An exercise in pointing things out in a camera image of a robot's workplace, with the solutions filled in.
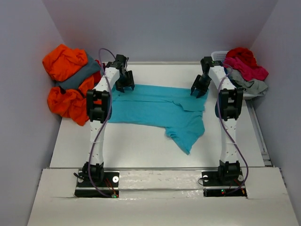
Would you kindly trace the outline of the teal t shirt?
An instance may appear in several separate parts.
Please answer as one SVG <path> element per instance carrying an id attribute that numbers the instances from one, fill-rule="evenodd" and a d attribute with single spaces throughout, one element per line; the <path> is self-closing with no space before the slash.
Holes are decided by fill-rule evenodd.
<path id="1" fill-rule="evenodd" d="M 113 89 L 112 96 L 110 123 L 164 128 L 165 135 L 186 154 L 205 132 L 207 93 L 197 98 L 189 89 L 138 84 L 134 90 Z"/>

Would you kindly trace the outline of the orange t shirt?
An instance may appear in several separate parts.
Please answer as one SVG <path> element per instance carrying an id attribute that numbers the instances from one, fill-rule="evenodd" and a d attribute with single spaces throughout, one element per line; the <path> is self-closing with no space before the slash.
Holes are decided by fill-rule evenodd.
<path id="1" fill-rule="evenodd" d="M 83 49 L 60 44 L 43 58 L 42 65 L 54 82 L 47 97 L 50 111 L 84 126 L 88 121 L 87 91 L 102 77 L 99 60 Z"/>

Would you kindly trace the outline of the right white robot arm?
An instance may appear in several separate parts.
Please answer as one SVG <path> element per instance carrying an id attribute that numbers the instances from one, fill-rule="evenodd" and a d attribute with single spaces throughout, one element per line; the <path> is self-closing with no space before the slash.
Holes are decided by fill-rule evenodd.
<path id="1" fill-rule="evenodd" d="M 219 166 L 214 171 L 202 172 L 202 185 L 211 186 L 231 186 L 242 176 L 238 157 L 241 151 L 236 143 L 236 126 L 241 114 L 243 102 L 243 90 L 237 88 L 229 79 L 229 73 L 224 68 L 222 61 L 214 61 L 212 57 L 205 56 L 200 61 L 202 74 L 194 80 L 190 94 L 196 92 L 196 97 L 203 97 L 211 82 L 218 89 L 218 96 L 215 105 L 215 115 L 219 119 L 221 126 L 222 150 Z"/>

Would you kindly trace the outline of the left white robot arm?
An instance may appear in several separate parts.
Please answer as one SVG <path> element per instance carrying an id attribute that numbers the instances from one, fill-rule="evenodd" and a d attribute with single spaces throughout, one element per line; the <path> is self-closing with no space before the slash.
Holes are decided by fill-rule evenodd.
<path id="1" fill-rule="evenodd" d="M 90 150 L 82 167 L 80 177 L 92 186 L 104 181 L 103 140 L 104 131 L 112 112 L 112 89 L 124 93 L 134 90 L 132 71 L 127 70 L 128 57 L 117 54 L 113 62 L 105 66 L 104 74 L 98 84 L 87 91 L 87 115 L 90 121 Z"/>

